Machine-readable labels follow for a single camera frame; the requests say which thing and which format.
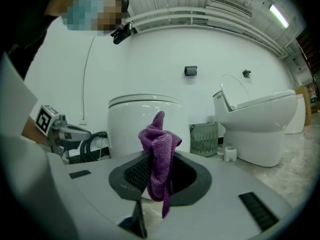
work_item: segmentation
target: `microfiber cloth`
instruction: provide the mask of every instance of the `microfiber cloth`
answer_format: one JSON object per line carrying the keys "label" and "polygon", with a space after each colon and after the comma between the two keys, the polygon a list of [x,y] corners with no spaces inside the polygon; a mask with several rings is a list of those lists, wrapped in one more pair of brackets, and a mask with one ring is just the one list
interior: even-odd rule
{"label": "microfiber cloth", "polygon": [[138,135],[143,150],[153,152],[153,165],[147,190],[153,201],[163,201],[163,218],[169,212],[169,197],[173,194],[171,188],[172,161],[176,147],[182,142],[182,139],[174,133],[163,130],[164,117],[165,112],[158,112],[152,124]]}

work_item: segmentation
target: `concrete floor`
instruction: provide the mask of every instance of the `concrete floor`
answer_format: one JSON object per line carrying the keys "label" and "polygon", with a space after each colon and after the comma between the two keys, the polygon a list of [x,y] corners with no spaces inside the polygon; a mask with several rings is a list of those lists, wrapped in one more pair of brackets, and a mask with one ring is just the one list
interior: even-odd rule
{"label": "concrete floor", "polygon": [[[223,161],[223,156],[208,159]],[[277,166],[261,167],[240,159],[234,163],[281,195],[292,207],[300,205],[311,194],[320,173],[320,114],[312,116],[312,124],[305,126],[302,133],[285,135],[284,151]],[[152,232],[163,220],[162,202],[143,199],[142,209],[145,227]]]}

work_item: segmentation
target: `ceiling light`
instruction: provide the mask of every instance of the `ceiling light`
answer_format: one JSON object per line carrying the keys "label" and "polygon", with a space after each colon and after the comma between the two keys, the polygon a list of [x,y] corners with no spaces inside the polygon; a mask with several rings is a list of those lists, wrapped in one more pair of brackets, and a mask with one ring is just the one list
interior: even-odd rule
{"label": "ceiling light", "polygon": [[282,23],[282,25],[285,28],[289,26],[289,23],[286,21],[285,17],[281,14],[281,12],[277,9],[277,7],[271,5],[270,11],[278,18],[278,20]]}

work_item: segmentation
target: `face mask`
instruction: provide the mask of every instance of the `face mask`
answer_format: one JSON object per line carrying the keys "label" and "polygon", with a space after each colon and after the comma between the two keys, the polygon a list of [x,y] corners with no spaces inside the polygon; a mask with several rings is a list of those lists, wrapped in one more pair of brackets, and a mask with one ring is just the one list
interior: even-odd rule
{"label": "face mask", "polygon": [[[91,31],[98,24],[98,13],[104,12],[103,0],[74,0],[72,6],[61,14],[63,24],[68,30]],[[93,31],[97,36],[110,35],[113,30]]]}

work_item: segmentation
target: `green trash bin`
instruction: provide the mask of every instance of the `green trash bin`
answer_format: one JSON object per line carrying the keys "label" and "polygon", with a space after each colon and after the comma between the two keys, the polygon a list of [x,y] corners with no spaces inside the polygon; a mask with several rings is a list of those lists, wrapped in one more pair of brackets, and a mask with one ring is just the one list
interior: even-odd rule
{"label": "green trash bin", "polygon": [[208,122],[190,125],[190,153],[212,157],[218,149],[218,123]]}

